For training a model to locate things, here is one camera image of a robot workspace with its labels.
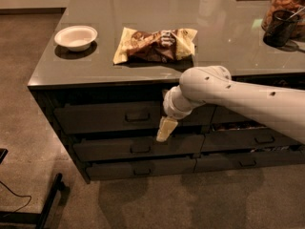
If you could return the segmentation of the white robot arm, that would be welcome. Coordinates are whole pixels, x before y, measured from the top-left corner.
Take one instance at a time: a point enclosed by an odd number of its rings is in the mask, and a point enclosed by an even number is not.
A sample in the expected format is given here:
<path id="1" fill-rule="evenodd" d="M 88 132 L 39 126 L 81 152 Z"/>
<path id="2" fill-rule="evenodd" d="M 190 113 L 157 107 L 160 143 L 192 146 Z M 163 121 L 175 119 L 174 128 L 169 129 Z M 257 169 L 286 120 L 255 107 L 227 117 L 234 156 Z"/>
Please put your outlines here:
<path id="1" fill-rule="evenodd" d="M 305 143 L 305 91 L 233 81 L 222 66 L 193 67 L 165 93 L 156 140 L 164 142 L 193 109 L 223 106 L 302 144 Z"/>

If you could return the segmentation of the white gripper wrist block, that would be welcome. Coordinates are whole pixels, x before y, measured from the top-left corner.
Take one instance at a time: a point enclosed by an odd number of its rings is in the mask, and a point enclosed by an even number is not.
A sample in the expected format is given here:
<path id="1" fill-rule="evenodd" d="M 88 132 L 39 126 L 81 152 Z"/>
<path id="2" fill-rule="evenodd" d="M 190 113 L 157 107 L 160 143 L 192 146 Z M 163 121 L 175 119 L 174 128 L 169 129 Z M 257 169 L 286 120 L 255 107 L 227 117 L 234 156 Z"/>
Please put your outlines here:
<path id="1" fill-rule="evenodd" d="M 165 92 L 163 108 L 166 116 L 160 119 L 156 140 L 165 142 L 178 125 L 180 119 L 190 115 L 193 109 L 203 105 L 203 102 L 190 100 L 183 95 L 179 86 L 172 87 Z"/>

